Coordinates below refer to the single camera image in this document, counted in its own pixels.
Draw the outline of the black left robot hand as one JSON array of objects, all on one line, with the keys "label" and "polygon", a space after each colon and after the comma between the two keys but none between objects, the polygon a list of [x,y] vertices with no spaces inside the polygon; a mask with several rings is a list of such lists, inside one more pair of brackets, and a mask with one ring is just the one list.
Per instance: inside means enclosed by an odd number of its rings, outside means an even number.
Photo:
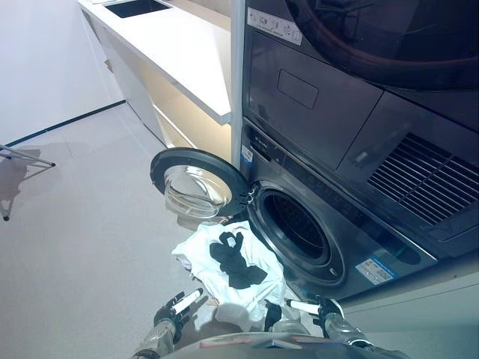
[{"label": "black left robot hand", "polygon": [[157,326],[160,322],[168,320],[173,323],[175,333],[179,334],[183,326],[189,321],[187,314],[191,305],[203,295],[203,292],[202,288],[197,288],[188,295],[184,291],[179,292],[157,311],[153,324]]}]

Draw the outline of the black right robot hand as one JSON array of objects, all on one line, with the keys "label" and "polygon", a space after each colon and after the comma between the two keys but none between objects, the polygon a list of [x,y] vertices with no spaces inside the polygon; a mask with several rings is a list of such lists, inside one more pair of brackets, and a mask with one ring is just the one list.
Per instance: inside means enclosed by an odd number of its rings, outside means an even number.
[{"label": "black right robot hand", "polygon": [[334,299],[317,295],[313,302],[297,301],[287,299],[286,304],[293,309],[309,313],[314,317],[313,323],[325,328],[326,318],[329,314],[338,314],[344,318],[344,312],[338,302]]}]

